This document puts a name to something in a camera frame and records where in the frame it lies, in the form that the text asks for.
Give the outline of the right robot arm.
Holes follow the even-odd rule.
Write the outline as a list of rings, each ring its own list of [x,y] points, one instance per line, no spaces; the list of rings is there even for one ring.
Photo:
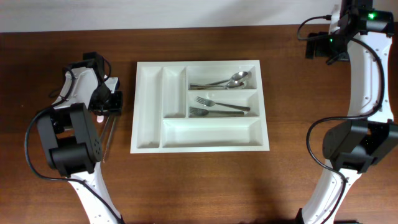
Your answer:
[[[304,38],[305,56],[350,64],[350,103],[348,114],[335,117],[336,126],[323,138],[323,172],[296,223],[334,223],[352,185],[397,146],[388,90],[393,14],[378,11],[372,1],[344,0],[325,18],[328,31]]]

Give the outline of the steel fork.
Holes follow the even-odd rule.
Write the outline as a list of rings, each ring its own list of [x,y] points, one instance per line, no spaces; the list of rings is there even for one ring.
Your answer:
[[[189,112],[195,116],[232,116],[240,117],[245,113],[242,111],[219,111],[219,110],[206,110],[202,108],[189,107]]]
[[[205,106],[219,105],[219,106],[225,106],[225,107],[228,107],[228,108],[241,110],[241,111],[246,111],[246,112],[251,110],[250,107],[247,107],[247,106],[236,106],[236,105],[229,105],[229,104],[225,104],[225,103],[217,103],[217,102],[215,102],[213,100],[209,100],[209,99],[202,98],[202,97],[199,97],[199,96],[197,96],[195,98],[195,101],[200,103],[200,104],[202,104],[202,105],[205,105]]]

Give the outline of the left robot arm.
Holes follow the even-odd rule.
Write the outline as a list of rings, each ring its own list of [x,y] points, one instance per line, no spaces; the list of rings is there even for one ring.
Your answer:
[[[57,170],[58,182],[75,190],[90,223],[123,223],[113,205],[102,173],[102,140],[93,115],[121,115],[123,94],[119,80],[111,76],[111,64],[97,52],[62,70],[65,77],[57,99],[38,112],[29,128],[37,127],[49,167]]]

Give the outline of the white plastic knife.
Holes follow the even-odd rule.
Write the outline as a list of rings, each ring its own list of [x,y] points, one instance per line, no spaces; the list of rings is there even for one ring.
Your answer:
[[[97,120],[98,123],[102,123],[103,120],[104,120],[104,116],[97,116],[96,120]]]

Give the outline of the steel tablespoon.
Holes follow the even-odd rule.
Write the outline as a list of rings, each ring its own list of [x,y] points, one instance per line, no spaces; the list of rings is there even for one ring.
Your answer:
[[[220,88],[225,90],[232,90],[232,89],[242,89],[245,87],[245,83],[239,81],[231,81],[225,85],[196,85],[191,83],[190,89],[198,90],[198,89],[207,89],[207,88]]]
[[[225,82],[235,82],[235,81],[240,81],[243,82],[247,80],[250,77],[251,72],[246,72],[246,71],[240,71],[232,75],[229,79],[214,82],[214,83],[209,83],[208,85],[219,85]]]

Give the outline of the metal kitchen tongs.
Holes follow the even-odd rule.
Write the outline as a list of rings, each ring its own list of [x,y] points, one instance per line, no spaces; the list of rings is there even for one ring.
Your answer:
[[[110,151],[114,133],[116,131],[117,123],[118,123],[117,116],[109,116],[107,118],[105,125],[103,127],[103,130],[100,134],[100,141],[101,141],[102,145],[104,146],[102,160],[101,160],[102,163],[105,163],[106,160],[108,159],[108,154]]]

